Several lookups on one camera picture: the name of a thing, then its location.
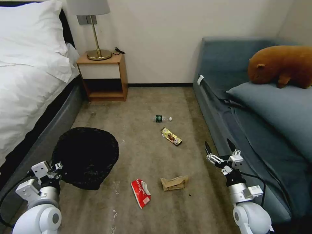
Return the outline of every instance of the floor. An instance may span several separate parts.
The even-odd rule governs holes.
[[[154,123],[156,114],[172,122]],[[180,146],[162,137],[164,126]],[[97,191],[62,183],[60,233],[240,233],[225,178],[205,161],[205,140],[216,150],[191,87],[130,88],[126,102],[85,103],[73,127],[111,132],[119,160]],[[163,191],[160,177],[185,175],[185,189]],[[137,178],[151,192],[142,210],[130,186]]]

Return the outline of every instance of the red package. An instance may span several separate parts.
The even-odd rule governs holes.
[[[136,196],[136,201],[142,209],[150,201],[150,192],[147,189],[147,184],[140,179],[136,179],[131,182],[131,187]]]

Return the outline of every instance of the plush capybara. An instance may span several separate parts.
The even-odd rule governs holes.
[[[278,45],[259,50],[249,60],[248,76],[255,84],[267,84],[278,78],[278,88],[289,81],[308,88],[312,85],[312,47]]]

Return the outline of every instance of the black cable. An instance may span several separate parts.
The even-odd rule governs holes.
[[[28,172],[27,175],[26,175],[25,177],[23,177],[23,178],[20,179],[18,182],[16,182],[16,183],[3,195],[3,197],[2,197],[1,200],[0,200],[0,222],[1,222],[3,225],[5,225],[5,226],[7,226],[7,227],[9,227],[9,228],[14,228],[14,225],[7,223],[7,222],[4,221],[4,219],[2,218],[2,216],[1,216],[1,206],[2,206],[2,203],[3,203],[4,199],[6,198],[6,196],[9,194],[9,192],[10,192],[12,189],[15,188],[15,186],[17,186],[17,185],[18,185],[19,183],[21,183],[24,179],[26,179],[27,177],[30,177],[30,176],[33,176],[33,172]]]
[[[123,52],[123,51],[121,51],[120,49],[118,49],[118,47],[115,47],[115,50],[116,50],[117,52],[119,52],[119,54],[115,54],[115,53],[112,52],[112,54],[114,54],[114,55],[125,54],[125,52]]]
[[[262,181],[262,183],[263,183],[263,195],[262,195],[262,200],[261,200],[261,207],[263,208],[263,205],[264,205],[264,197],[265,197],[265,195],[266,195],[266,183],[265,183],[265,181],[262,179],[262,178],[260,178],[260,177],[258,177],[258,176],[254,176],[254,175],[251,175],[251,174],[247,174],[247,173],[243,173],[243,172],[241,172],[241,171],[239,171],[239,170],[237,170],[237,169],[234,169],[235,171],[237,171],[239,174],[242,174],[242,175],[244,175],[244,176],[250,176],[250,177],[253,177],[253,178],[257,178],[258,180],[261,180]]]

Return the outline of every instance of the brown paper bag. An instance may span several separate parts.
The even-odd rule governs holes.
[[[175,190],[175,189],[182,189],[186,187],[186,184],[189,181],[188,176],[179,176],[177,178],[167,180],[164,178],[160,178],[162,182],[162,188],[164,191]]]

